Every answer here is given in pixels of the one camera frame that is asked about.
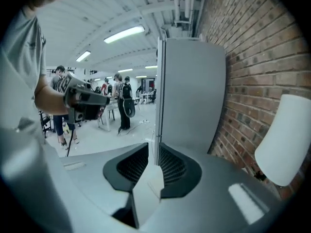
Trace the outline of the white table lamp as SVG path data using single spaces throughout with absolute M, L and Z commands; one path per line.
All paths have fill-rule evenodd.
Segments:
M 274 120 L 255 151 L 263 174 L 288 186 L 299 171 L 311 144 L 311 100 L 282 95 Z

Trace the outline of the white table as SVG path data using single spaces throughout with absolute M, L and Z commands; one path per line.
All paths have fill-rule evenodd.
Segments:
M 112 100 L 106 107 L 101 107 L 97 124 L 100 129 L 107 132 L 111 131 L 111 123 L 115 121 L 116 109 L 118 108 L 117 100 Z

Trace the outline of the white ceiling pipes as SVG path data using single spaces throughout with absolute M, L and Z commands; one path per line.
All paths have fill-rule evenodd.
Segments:
M 195 11 L 200 10 L 202 0 L 173 0 L 175 24 L 194 24 Z

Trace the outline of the long ceiling light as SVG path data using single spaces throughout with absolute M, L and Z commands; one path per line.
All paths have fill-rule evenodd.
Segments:
M 145 32 L 145 29 L 143 26 L 141 26 L 141 25 L 135 26 L 135 27 L 129 28 L 127 30 L 121 31 L 119 33 L 116 33 L 116 34 L 110 36 L 110 37 L 105 38 L 104 42 L 107 44 L 110 44 L 110 43 L 115 42 L 117 40 L 120 40 L 122 38 L 126 38 L 126 37 L 129 37 L 131 35 L 135 35 L 135 34 L 143 33 L 143 32 Z
M 82 53 L 77 59 L 76 62 L 81 62 L 84 59 L 86 59 L 91 54 L 90 51 L 86 50 L 84 53 Z

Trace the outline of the person's left forearm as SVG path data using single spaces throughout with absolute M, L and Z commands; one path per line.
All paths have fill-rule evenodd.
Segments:
M 35 92 L 36 107 L 51 115 L 65 115 L 68 108 L 64 103 L 64 94 L 53 90 L 48 85 L 41 86 Z

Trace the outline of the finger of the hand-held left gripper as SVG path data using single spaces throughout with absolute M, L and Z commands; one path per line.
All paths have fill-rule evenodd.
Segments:
M 71 94 L 74 97 L 74 104 L 99 105 L 106 106 L 109 104 L 109 97 L 94 93 L 82 88 L 71 88 Z

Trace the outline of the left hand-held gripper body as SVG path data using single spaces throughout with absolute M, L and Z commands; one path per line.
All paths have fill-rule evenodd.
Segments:
M 101 106 L 74 104 L 74 97 L 70 92 L 71 88 L 82 88 L 92 91 L 91 85 L 88 82 L 80 80 L 71 72 L 63 78 L 58 91 L 64 94 L 64 103 L 68 108 L 69 119 L 65 120 L 65 122 L 75 124 L 81 121 L 97 120 Z

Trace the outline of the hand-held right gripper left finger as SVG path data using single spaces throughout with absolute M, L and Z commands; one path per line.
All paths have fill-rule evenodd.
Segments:
M 144 233 L 139 230 L 133 191 L 148 158 L 148 143 L 61 158 L 73 183 L 95 207 L 77 210 L 73 232 Z

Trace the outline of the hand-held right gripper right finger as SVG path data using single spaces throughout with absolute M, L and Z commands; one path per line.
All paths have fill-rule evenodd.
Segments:
M 226 159 L 160 143 L 158 163 L 165 186 L 146 233 L 266 233 L 285 207 Z

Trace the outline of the person's grey t-shirt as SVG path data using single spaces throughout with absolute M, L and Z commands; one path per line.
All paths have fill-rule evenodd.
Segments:
M 0 42 L 0 209 L 11 232 L 71 233 L 38 115 L 45 44 L 27 7 L 14 16 Z

